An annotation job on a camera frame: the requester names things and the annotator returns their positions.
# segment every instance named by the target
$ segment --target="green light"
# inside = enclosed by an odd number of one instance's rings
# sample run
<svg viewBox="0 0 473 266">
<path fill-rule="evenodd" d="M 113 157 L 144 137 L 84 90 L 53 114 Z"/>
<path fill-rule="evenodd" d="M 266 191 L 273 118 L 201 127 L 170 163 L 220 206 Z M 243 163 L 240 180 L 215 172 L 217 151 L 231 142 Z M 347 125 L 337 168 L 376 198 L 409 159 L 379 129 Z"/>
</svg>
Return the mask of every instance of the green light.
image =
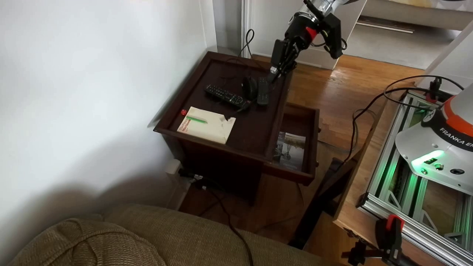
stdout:
<svg viewBox="0 0 473 266">
<path fill-rule="evenodd" d="M 421 165 L 423 162 L 427 161 L 427 160 L 430 160 L 432 158 L 436 158 L 440 155 L 442 155 L 444 152 L 442 150 L 437 150 L 437 151 L 433 151 L 429 154 L 426 154 L 426 155 L 423 155 L 423 156 L 420 156 L 419 158 L 415 159 L 415 160 L 412 160 L 411 164 L 413 166 L 419 166 Z"/>
</svg>

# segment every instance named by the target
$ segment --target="wooden table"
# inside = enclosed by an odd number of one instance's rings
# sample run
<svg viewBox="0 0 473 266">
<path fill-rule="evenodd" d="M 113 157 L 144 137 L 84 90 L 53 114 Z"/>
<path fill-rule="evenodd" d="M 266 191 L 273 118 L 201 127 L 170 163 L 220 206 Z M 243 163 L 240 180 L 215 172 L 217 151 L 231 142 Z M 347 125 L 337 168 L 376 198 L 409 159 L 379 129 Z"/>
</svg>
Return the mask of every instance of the wooden table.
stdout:
<svg viewBox="0 0 473 266">
<path fill-rule="evenodd" d="M 396 109 L 396 103 L 386 101 L 384 108 L 378 114 L 363 149 L 355 156 L 355 160 L 358 162 L 348 180 L 347 189 L 342 194 L 339 208 L 334 216 L 335 224 L 343 229 L 353 231 L 354 234 L 373 245 L 376 245 L 374 230 L 376 219 L 355 206 L 360 196 L 367 191 Z M 420 265 L 444 265 L 406 240 L 403 241 L 402 248 L 405 255 Z"/>
<path fill-rule="evenodd" d="M 242 95 L 243 77 L 258 80 L 268 74 L 270 64 L 208 52 L 182 89 L 164 111 L 154 131 L 163 134 L 174 157 L 195 174 L 212 179 L 226 192 L 254 202 L 261 174 L 270 174 L 308 185 L 315 178 L 319 112 L 286 104 L 291 74 L 270 87 L 267 106 L 253 103 L 249 110 L 237 108 L 206 94 L 216 85 Z M 236 118 L 226 144 L 177 132 L 184 116 L 181 110 L 195 107 Z M 279 132 L 306 137 L 302 169 L 293 171 L 273 163 Z"/>
</svg>

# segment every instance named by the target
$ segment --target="hardwood floor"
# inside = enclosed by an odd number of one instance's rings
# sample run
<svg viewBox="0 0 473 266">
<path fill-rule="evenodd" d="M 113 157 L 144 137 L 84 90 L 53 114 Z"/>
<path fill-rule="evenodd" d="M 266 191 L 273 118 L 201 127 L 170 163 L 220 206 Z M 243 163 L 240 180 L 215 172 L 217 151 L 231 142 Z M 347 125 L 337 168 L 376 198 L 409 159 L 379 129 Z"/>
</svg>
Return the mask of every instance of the hardwood floor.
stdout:
<svg viewBox="0 0 473 266">
<path fill-rule="evenodd" d="M 268 60 L 264 57 L 258 57 L 258 59 Z M 423 71 L 419 69 L 344 55 L 333 71 L 299 65 L 293 74 L 288 101 L 320 109 L 322 131 L 319 134 L 319 140 L 348 149 L 352 131 L 352 113 L 357 109 L 365 108 L 373 97 L 382 92 L 389 83 L 422 73 Z M 379 108 L 380 103 L 375 103 L 371 110 L 377 112 Z M 361 147 L 364 142 L 371 121 L 372 118 L 368 114 L 357 120 L 359 127 L 358 147 Z M 271 176 L 262 177 L 253 207 L 248 206 L 247 202 L 239 198 L 231 195 L 225 196 L 223 203 L 231 213 L 233 225 L 239 229 L 256 232 L 270 239 L 287 243 L 332 158 L 343 159 L 346 155 L 347 153 L 326 144 L 318 144 L 317 160 L 320 164 L 317 168 L 316 180 L 309 186 L 300 186 L 303 199 L 300 197 L 295 183 Z M 215 202 L 210 193 L 191 188 L 180 211 L 198 215 Z M 261 230 L 267 224 L 293 216 L 295 218 L 292 220 Z M 217 204 L 209 209 L 203 217 L 227 223 L 226 215 Z M 340 254 L 343 251 L 349 251 L 355 242 L 355 239 L 350 239 L 345 231 L 333 224 L 332 218 L 324 213 L 312 233 L 305 251 L 331 261 L 347 264 L 346 259 L 340 258 Z M 373 259 L 367 260 L 365 265 L 383 265 L 383 263 Z"/>
</svg>

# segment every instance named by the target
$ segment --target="bed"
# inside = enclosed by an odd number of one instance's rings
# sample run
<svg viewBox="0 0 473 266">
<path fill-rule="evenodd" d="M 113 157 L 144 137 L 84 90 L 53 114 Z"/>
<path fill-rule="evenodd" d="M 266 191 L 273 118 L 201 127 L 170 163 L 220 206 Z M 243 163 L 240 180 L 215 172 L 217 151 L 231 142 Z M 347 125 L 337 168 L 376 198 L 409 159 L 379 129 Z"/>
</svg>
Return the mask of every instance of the bed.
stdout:
<svg viewBox="0 0 473 266">
<path fill-rule="evenodd" d="M 473 20 L 473 0 L 368 0 L 361 15 L 463 30 Z"/>
</svg>

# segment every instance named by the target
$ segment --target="open drawer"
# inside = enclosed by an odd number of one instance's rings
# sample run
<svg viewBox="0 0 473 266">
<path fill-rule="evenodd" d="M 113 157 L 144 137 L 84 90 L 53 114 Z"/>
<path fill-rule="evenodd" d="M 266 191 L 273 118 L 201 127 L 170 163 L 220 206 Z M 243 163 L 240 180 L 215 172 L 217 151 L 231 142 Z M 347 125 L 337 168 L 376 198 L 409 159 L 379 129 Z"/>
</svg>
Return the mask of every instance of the open drawer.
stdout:
<svg viewBox="0 0 473 266">
<path fill-rule="evenodd" d="M 319 110 L 287 103 L 272 162 L 263 173 L 308 186 L 318 166 Z"/>
</svg>

